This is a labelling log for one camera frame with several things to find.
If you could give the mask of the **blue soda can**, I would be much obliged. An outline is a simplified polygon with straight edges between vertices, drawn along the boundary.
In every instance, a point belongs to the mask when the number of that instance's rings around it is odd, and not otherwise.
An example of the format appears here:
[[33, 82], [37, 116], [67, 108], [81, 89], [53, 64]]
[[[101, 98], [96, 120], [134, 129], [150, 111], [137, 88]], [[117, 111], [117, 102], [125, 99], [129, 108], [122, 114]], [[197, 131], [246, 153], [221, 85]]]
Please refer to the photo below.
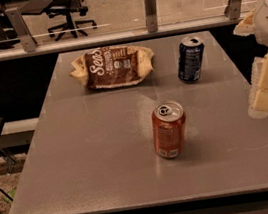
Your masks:
[[198, 36], [189, 36], [180, 43], [177, 75], [185, 83], [196, 82], [201, 75], [204, 42]]

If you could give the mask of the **red coke can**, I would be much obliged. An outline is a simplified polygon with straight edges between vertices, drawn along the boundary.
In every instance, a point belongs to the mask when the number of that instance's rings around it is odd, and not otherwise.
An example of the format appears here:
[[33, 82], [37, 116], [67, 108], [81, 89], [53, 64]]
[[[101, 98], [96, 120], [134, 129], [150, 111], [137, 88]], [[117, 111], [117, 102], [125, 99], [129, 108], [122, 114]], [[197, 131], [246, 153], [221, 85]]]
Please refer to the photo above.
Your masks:
[[155, 152], [173, 159], [182, 152], [185, 135], [186, 112], [176, 101], [162, 101], [152, 112]]

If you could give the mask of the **left metal railing post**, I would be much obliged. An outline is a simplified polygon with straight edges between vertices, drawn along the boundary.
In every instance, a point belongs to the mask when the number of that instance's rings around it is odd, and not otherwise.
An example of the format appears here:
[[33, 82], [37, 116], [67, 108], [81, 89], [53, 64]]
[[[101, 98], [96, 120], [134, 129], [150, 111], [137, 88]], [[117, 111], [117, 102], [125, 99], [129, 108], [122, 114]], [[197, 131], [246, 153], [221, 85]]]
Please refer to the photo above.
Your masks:
[[24, 51], [27, 53], [34, 52], [37, 48], [36, 41], [27, 28], [20, 10], [17, 7], [14, 7], [6, 9], [5, 12], [22, 43]]

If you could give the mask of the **brown chip bag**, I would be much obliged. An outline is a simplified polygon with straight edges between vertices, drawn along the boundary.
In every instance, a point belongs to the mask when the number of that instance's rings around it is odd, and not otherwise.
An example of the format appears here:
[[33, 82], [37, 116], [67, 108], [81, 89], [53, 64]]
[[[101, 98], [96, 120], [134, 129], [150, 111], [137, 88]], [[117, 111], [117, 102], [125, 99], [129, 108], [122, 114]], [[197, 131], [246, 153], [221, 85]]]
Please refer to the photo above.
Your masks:
[[142, 46], [95, 48], [71, 62], [71, 73], [89, 89], [110, 89], [136, 85], [152, 72], [154, 52]]

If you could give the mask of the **middle metal railing post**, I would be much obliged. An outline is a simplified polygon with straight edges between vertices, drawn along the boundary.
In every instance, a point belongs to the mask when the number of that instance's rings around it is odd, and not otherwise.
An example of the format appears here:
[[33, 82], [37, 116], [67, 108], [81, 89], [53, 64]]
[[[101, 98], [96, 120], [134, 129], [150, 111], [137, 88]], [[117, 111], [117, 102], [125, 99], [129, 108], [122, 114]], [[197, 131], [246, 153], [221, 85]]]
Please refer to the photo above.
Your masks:
[[145, 7], [145, 20], [148, 32], [158, 31], [158, 19], [157, 19], [157, 0], [144, 0]]

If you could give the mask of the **black office chair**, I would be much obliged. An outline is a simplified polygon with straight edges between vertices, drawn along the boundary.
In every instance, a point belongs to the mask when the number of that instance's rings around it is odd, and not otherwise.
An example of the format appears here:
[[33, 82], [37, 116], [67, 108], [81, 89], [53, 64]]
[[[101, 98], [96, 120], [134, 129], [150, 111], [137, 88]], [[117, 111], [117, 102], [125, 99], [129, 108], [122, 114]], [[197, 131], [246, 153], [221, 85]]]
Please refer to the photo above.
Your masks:
[[88, 12], [88, 7], [82, 5], [82, 0], [31, 0], [20, 8], [22, 15], [41, 15], [46, 14], [50, 19], [62, 15], [65, 18], [64, 23], [48, 28], [48, 34], [55, 41], [59, 41], [67, 31], [76, 38], [80, 33], [88, 36], [88, 33], [81, 28], [81, 25], [91, 24], [93, 29], [97, 28], [94, 19], [89, 20], [73, 20], [72, 14], [78, 13], [80, 16], [85, 16]]

